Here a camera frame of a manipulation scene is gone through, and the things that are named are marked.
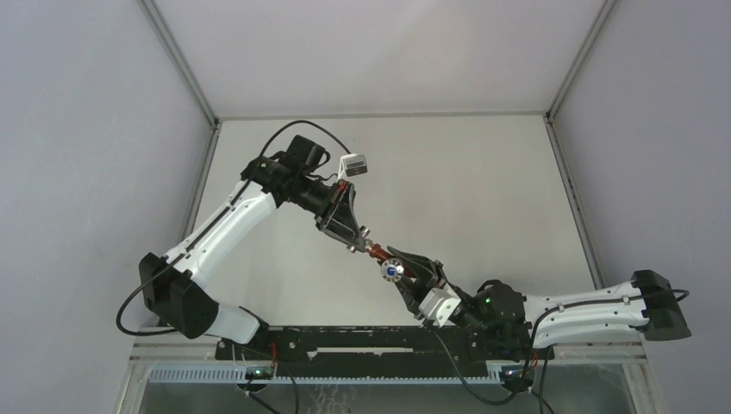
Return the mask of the red brown water faucet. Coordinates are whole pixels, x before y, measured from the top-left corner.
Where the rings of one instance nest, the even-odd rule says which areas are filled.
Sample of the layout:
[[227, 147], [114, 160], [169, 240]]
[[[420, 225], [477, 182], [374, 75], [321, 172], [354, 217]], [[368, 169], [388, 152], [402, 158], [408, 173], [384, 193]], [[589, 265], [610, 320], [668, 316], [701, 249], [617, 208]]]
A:
[[379, 265], [383, 279], [396, 283], [399, 281], [413, 281], [415, 274], [409, 270], [402, 259], [397, 258], [380, 244], [371, 243], [366, 246], [367, 254]]

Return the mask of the silver metal tee fitting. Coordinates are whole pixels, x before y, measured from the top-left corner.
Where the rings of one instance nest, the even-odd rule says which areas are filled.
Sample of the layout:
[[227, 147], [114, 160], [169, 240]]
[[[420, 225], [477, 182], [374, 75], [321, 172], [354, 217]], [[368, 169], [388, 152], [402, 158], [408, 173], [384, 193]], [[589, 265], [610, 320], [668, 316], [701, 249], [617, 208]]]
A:
[[370, 230], [366, 226], [359, 228], [359, 233], [355, 237], [354, 242], [347, 247], [351, 253], [366, 253], [372, 245], [372, 240], [369, 238]]

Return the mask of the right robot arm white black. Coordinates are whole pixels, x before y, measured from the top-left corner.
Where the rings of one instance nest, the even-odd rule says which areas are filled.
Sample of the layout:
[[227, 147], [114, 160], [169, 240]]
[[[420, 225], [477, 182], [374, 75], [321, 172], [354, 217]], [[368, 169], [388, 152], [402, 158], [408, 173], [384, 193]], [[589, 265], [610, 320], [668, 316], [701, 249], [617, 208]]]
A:
[[521, 361], [555, 344], [632, 331], [650, 342], [691, 335], [680, 307], [688, 293], [649, 269], [590, 292], [528, 295], [488, 279], [470, 294], [448, 280], [437, 260], [392, 247], [374, 248], [370, 256], [424, 327], [459, 327], [472, 334], [476, 347], [487, 348], [492, 360]]

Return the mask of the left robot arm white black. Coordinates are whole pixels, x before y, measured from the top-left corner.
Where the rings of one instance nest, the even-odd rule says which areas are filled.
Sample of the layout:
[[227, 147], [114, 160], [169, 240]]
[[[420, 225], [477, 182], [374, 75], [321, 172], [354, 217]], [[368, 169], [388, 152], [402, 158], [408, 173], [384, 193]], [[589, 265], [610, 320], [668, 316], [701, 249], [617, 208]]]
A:
[[367, 171], [366, 157], [341, 157], [337, 181], [325, 185], [314, 176], [324, 147], [297, 135], [284, 151], [260, 155], [242, 171], [225, 202], [187, 238], [162, 256], [147, 254], [140, 262], [146, 307], [189, 339], [217, 336], [236, 342], [250, 360], [270, 346], [256, 316], [221, 304], [206, 291], [217, 267], [258, 223], [284, 203], [313, 214], [316, 228], [352, 252], [366, 250], [367, 230], [354, 214], [355, 190], [349, 178]]

